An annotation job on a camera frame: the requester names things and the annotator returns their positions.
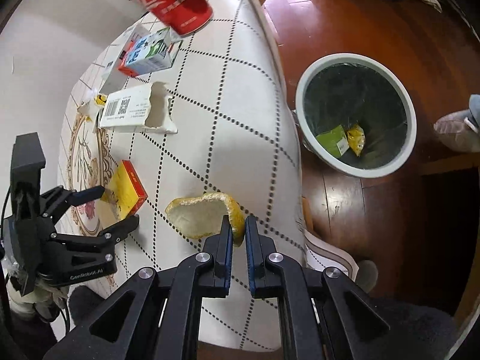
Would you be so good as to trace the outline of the red yellow cigarette box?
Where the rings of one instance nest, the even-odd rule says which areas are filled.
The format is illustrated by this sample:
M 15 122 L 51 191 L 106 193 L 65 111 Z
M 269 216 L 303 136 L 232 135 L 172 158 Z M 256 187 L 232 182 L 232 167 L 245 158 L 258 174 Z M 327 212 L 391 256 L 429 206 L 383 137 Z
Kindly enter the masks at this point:
M 147 198 L 134 165 L 129 160 L 122 160 L 107 183 L 100 201 L 106 203 L 113 217 L 120 221 L 135 215 Z

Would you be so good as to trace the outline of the yellow white wrapper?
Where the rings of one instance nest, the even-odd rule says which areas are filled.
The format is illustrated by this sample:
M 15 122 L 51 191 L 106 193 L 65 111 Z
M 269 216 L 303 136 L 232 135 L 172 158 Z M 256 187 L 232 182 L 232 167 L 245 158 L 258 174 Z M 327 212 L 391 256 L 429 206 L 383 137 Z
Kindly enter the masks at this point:
M 91 122 L 95 122 L 98 115 L 103 111 L 106 106 L 107 96 L 104 94 L 96 94 L 88 102 L 83 102 L 78 108 L 77 112 L 85 116 Z

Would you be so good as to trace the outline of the yellow pomelo peel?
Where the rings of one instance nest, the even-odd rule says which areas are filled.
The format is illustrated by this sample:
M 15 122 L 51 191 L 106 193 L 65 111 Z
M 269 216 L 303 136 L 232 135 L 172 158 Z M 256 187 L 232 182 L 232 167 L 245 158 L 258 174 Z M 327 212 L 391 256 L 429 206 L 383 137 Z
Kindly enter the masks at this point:
M 224 216 L 239 247 L 245 236 L 245 219 L 240 205 L 226 193 L 205 193 L 199 197 L 179 197 L 165 208 L 168 221 L 188 238 L 200 239 L 219 234 Z

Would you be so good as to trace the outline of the white torn cardboard box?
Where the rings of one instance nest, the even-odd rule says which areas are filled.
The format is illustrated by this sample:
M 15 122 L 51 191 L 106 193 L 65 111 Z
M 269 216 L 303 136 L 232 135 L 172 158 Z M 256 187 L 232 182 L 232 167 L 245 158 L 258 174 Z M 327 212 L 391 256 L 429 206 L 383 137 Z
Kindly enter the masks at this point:
M 121 133 L 177 134 L 169 114 L 171 99 L 159 81 L 116 91 L 106 97 L 98 127 Z

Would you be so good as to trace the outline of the red blue milk carton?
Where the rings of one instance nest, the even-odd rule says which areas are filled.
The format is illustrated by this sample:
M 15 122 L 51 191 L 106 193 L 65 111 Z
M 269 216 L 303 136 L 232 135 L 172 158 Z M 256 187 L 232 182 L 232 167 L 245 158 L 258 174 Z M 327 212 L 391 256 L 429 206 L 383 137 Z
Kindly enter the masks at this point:
M 117 70 L 137 77 L 173 66 L 182 38 L 170 27 L 150 33 L 131 44 Z

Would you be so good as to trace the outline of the white round trash bin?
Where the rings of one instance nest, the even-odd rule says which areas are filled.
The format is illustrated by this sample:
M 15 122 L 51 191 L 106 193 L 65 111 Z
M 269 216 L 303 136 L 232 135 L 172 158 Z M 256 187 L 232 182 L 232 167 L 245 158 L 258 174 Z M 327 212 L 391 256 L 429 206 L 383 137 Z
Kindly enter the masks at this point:
M 304 146 L 348 176 L 375 179 L 399 170 L 416 141 L 416 112 L 408 91 L 383 64 L 358 54 L 319 58 L 301 75 L 295 115 Z M 338 125 L 364 130 L 360 157 L 350 148 L 341 158 L 329 154 L 316 136 Z

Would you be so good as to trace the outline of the person dark trouser leg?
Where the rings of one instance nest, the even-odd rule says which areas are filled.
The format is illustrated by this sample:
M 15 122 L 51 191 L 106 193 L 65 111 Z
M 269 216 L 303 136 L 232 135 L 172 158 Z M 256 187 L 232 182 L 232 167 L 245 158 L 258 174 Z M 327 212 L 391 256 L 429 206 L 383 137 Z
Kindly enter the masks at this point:
M 453 318 L 426 306 L 348 297 L 324 317 L 327 359 L 444 359 L 456 340 Z

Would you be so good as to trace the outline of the white patterned tablecloth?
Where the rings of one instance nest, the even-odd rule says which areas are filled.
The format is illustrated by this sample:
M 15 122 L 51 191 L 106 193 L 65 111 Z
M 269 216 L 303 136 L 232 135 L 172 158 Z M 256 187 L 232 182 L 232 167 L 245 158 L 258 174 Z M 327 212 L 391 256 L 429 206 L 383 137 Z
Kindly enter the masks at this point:
M 113 41 L 72 88 L 59 142 L 58 181 L 69 189 L 108 182 L 130 161 L 147 193 L 140 224 L 115 248 L 117 271 L 89 287 L 108 297 L 145 266 L 175 267 L 203 243 L 172 224 L 165 208 L 178 197 L 229 194 L 256 217 L 277 250 L 322 271 L 335 266 L 355 276 L 346 253 L 307 233 L 301 204 L 299 140 L 269 39 L 251 0 L 208 0 L 212 20 L 181 40 L 169 69 L 124 78 L 123 89 L 161 81 L 171 95 L 178 131 L 121 133 L 97 130 L 77 108 L 103 84 Z

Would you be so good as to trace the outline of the green packet in bin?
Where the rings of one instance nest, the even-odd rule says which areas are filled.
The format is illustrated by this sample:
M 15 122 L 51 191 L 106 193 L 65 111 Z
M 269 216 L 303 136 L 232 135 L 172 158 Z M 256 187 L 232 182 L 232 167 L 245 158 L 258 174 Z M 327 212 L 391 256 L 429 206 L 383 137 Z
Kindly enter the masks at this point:
M 316 136 L 318 143 L 335 158 L 341 158 L 349 149 L 346 133 L 342 125 Z

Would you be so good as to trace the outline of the yellow packet in bin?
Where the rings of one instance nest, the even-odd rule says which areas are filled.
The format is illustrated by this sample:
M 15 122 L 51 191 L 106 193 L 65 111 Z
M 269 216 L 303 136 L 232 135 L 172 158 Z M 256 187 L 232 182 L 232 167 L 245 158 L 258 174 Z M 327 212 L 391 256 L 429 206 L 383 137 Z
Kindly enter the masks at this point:
M 357 157 L 360 157 L 365 147 L 365 132 L 360 125 L 353 125 L 346 132 L 347 142 Z

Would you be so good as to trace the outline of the grey slipper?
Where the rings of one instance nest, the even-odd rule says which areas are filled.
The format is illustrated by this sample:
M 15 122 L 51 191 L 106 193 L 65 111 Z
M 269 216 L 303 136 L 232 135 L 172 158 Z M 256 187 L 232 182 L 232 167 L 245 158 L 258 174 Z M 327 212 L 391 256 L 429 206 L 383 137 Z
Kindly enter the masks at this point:
M 433 130 L 439 141 L 450 150 L 462 153 L 478 153 L 479 95 L 469 97 L 469 108 L 438 119 Z

